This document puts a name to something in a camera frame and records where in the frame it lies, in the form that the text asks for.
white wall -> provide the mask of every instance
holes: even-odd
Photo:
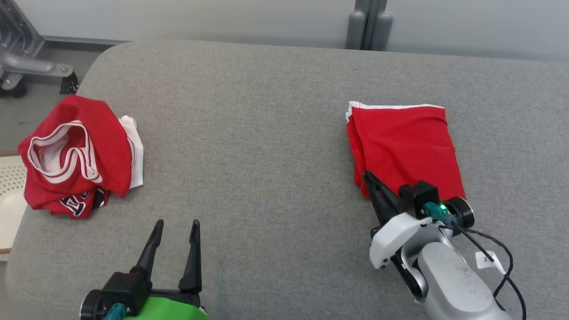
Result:
[[[568,0],[388,0],[388,51],[569,61]]]
[[[15,0],[46,38],[343,48],[354,0]]]

white perforated basket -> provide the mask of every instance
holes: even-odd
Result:
[[[26,172],[20,156],[0,157],[0,261],[8,260],[26,210]]]

green robotic arm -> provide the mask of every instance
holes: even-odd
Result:
[[[200,223],[193,221],[189,237],[191,248],[179,290],[152,289],[150,281],[164,221],[156,222],[136,266],[129,273],[115,272],[101,290],[87,294],[81,320],[207,320],[201,306]]]

caster wheel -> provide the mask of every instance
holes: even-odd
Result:
[[[14,89],[4,90],[0,88],[0,97],[12,96],[14,98],[21,98],[25,96],[26,93],[28,93],[28,90],[26,89],[24,83],[21,81],[18,82],[18,84],[16,85],[16,87],[14,87]]]
[[[79,81],[75,72],[72,72],[67,77],[61,80],[61,87],[59,94],[61,95],[74,95],[79,89]]]

white label tag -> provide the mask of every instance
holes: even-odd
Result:
[[[502,264],[498,260],[496,254],[493,251],[488,251],[488,254],[492,257],[492,259],[494,259],[494,262],[490,261],[490,259],[488,259],[488,257],[486,257],[486,255],[482,253],[482,251],[476,252],[476,265],[478,266],[478,268],[485,269],[485,268],[494,267],[498,269],[498,271],[500,271],[501,274],[506,274],[506,272],[504,271],[504,267],[502,267]]]

